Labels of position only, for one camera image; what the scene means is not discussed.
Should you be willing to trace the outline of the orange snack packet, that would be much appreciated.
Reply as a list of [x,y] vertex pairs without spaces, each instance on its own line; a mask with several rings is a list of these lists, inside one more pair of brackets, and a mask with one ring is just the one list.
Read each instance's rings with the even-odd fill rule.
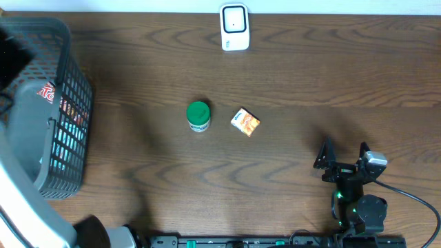
[[260,121],[244,108],[239,109],[230,123],[248,137],[250,137],[260,125]]

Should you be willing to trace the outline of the teal wet wipes pack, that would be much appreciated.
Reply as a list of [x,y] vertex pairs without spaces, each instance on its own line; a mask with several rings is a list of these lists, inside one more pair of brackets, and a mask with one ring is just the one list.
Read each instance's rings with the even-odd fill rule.
[[61,141],[63,146],[54,143],[55,154],[60,160],[64,160],[74,166],[76,170],[82,170],[81,159],[84,155],[83,140],[87,134],[87,130],[83,126],[84,118],[78,116],[73,122],[62,121],[61,126],[68,132],[63,130],[56,131],[57,140]]

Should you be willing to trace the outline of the red chocolate bar wrapper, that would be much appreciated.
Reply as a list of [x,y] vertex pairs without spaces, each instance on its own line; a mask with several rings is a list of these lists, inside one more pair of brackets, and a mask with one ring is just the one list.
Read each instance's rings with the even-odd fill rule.
[[37,94],[43,97],[48,103],[53,104],[55,95],[54,84],[52,82],[47,82],[40,90],[37,91]]

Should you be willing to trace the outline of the green lid jar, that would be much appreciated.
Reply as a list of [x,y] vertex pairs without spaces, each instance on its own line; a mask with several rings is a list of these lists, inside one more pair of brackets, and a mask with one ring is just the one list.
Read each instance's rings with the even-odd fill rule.
[[211,112],[208,104],[194,101],[187,107],[187,122],[191,130],[204,132],[211,124]]

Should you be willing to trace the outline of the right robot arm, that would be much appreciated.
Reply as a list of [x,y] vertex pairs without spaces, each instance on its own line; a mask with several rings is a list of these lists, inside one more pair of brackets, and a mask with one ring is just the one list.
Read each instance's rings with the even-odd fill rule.
[[314,162],[315,169],[323,169],[322,181],[334,183],[331,213],[340,230],[332,235],[334,247],[377,247],[377,234],[384,231],[387,215],[385,199],[364,193],[364,185],[374,182],[387,168],[384,154],[360,145],[355,163],[337,161],[330,139],[323,143]]

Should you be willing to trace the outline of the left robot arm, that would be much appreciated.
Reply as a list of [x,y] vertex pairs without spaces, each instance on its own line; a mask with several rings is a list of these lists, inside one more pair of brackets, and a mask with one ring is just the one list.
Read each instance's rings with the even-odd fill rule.
[[94,93],[63,25],[1,24],[1,240],[18,247],[138,247],[128,227],[64,220],[51,200],[84,175]]

